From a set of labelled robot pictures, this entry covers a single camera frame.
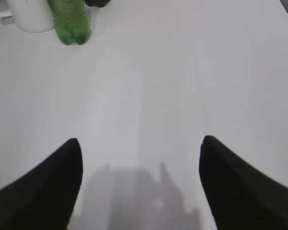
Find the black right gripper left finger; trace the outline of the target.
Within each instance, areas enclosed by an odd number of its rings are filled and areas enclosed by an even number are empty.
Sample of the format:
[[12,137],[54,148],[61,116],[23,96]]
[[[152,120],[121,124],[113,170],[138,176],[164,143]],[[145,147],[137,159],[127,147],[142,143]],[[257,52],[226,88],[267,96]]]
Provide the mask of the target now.
[[83,178],[76,138],[0,190],[0,230],[65,230]]

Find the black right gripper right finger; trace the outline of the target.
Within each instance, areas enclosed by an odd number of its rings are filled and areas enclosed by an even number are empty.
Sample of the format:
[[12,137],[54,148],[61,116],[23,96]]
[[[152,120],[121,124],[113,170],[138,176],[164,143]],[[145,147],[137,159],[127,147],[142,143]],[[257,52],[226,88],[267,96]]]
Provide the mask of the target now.
[[288,187],[214,136],[201,144],[199,175],[217,229],[288,230]]

